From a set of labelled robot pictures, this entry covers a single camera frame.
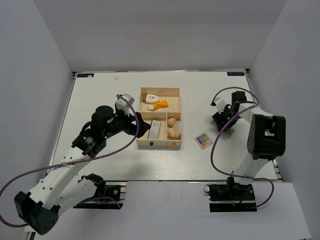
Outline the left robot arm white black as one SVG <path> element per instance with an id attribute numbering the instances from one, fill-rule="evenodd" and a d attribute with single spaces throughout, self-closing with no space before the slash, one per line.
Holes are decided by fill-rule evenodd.
<path id="1" fill-rule="evenodd" d="M 89 163 L 88 160 L 106 147 L 107 139 L 121 132 L 140 138 L 150 128 L 151 125 L 143 120 L 139 112 L 132 115 L 122 109 L 99 106 L 65 156 L 72 162 L 55 167 L 27 193 L 20 191 L 14 197 L 18 216 L 39 235 L 45 235 L 68 209 L 82 201 L 106 199 L 106 182 L 94 173 L 82 176 L 68 193 L 63 193 L 63 190 Z"/>

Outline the nude eyeshadow palette clear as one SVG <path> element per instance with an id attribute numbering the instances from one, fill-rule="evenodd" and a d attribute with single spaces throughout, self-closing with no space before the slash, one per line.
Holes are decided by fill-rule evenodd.
<path id="1" fill-rule="evenodd" d="M 210 125 L 213 126 L 214 128 L 218 129 L 218 125 L 214 120 L 210 122 Z M 223 132 L 225 135 L 232 136 L 234 134 L 235 130 L 232 127 L 226 128 L 225 131 Z"/>

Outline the round white powder puff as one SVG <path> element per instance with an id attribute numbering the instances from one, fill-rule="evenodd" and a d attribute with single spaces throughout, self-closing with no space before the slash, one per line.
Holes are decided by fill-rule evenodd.
<path id="1" fill-rule="evenodd" d="M 174 130 L 174 132 L 175 132 L 174 137 L 175 137 L 175 138 L 179 138 L 179 137 L 181 136 L 181 132 L 182 132 L 182 124 L 181 124 L 181 122 L 177 120 L 177 121 L 174 123 L 174 125 L 173 125 L 172 128 L 173 128 L 173 130 Z"/>

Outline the orange sunscreen tube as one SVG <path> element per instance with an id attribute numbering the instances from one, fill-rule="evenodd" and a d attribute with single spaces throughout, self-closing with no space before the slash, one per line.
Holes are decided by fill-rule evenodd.
<path id="1" fill-rule="evenodd" d="M 153 104 L 149 104 L 147 106 L 149 111 L 154 111 L 162 108 L 167 108 L 169 106 L 169 103 L 166 100 L 158 101 Z"/>

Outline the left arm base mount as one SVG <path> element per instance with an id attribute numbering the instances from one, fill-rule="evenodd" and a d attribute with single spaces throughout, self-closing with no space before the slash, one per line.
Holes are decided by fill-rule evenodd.
<path id="1" fill-rule="evenodd" d="M 120 210 L 123 207 L 127 187 L 125 182 L 108 182 L 94 173 L 83 175 L 77 183 L 79 184 L 83 180 L 91 181 L 95 192 L 92 197 L 75 205 L 74 209 Z"/>

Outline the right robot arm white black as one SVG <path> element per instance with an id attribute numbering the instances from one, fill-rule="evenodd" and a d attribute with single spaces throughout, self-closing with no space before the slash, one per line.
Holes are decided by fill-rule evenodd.
<path id="1" fill-rule="evenodd" d="M 286 118 L 265 112 L 258 102 L 248 101 L 244 91 L 233 92 L 231 104 L 226 104 L 222 98 L 215 96 L 211 105 L 217 109 L 212 119 L 219 131 L 213 148 L 216 147 L 219 137 L 239 119 L 250 124 L 246 142 L 247 154 L 236 170 L 226 173 L 226 195 L 236 200 L 244 191 L 249 190 L 264 165 L 285 153 Z"/>

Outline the beige makeup sponge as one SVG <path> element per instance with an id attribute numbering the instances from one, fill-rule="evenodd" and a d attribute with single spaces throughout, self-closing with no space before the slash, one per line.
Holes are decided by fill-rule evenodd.
<path id="1" fill-rule="evenodd" d="M 167 120 L 168 127 L 172 128 L 177 120 L 174 117 L 171 117 Z"/>
<path id="2" fill-rule="evenodd" d="M 167 134 L 171 137 L 171 138 L 176 138 L 177 137 L 177 132 L 176 130 L 172 127 L 172 128 L 169 128 L 167 130 Z"/>

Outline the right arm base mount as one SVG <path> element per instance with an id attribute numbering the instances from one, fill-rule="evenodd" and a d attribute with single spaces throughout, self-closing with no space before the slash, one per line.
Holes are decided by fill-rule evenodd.
<path id="1" fill-rule="evenodd" d="M 206 184 L 203 191 L 209 196 L 211 213 L 257 211 L 253 186 L 235 183 L 233 177 L 228 177 L 225 184 Z"/>

